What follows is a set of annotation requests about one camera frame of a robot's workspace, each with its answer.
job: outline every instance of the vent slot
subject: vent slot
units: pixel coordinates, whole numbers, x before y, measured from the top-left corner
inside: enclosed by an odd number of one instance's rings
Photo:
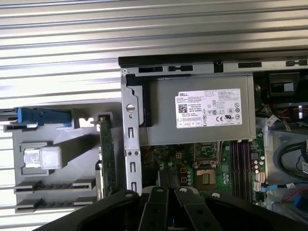
[[[262,67],[262,62],[238,63],[239,68],[257,68]]]
[[[139,67],[139,73],[163,72],[162,66]]]

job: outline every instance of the metal bracket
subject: metal bracket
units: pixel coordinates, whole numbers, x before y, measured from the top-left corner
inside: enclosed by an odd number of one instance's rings
[[[181,207],[184,207],[194,230],[222,231],[222,227],[207,207],[205,200],[189,187],[174,190]]]
[[[142,193],[141,154],[139,144],[138,97],[134,90],[126,86],[126,75],[122,70],[121,92],[125,147],[127,189],[139,195]]]
[[[169,190],[153,187],[145,204],[138,231],[167,230]]]

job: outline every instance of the connector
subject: connector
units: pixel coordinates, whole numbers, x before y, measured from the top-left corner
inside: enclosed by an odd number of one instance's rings
[[[259,172],[256,174],[256,180],[260,183],[265,182],[265,172]]]

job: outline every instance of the wire bundle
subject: wire bundle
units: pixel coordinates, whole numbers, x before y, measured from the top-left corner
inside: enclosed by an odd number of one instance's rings
[[[283,162],[282,162],[282,157],[285,154],[300,150],[301,156],[304,158],[305,162],[308,163],[308,154],[306,152],[306,147],[307,147],[306,142],[300,142],[300,143],[293,143],[293,144],[287,145],[284,148],[282,148],[277,155],[277,164],[280,170],[288,174],[289,176],[297,178],[299,180],[308,180],[308,176],[304,176],[303,174],[297,174],[295,172],[288,170],[283,165]]]
[[[303,188],[303,189],[297,189],[297,190],[293,190],[292,192],[287,193],[286,195],[284,195],[281,199],[281,203],[286,202],[287,200],[289,200],[291,197],[293,197],[295,194],[297,193],[301,193],[304,191],[308,191],[308,188]]]

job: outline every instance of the sticker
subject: sticker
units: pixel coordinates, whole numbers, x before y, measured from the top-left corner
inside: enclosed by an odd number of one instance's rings
[[[177,128],[241,125],[240,89],[183,91],[175,97]]]
[[[305,161],[302,162],[302,168],[303,172],[308,174],[308,164]]]
[[[277,121],[277,117],[272,115],[267,121],[266,121],[266,125],[271,127],[273,126],[273,124]]]
[[[286,184],[288,189],[296,188],[294,183]]]

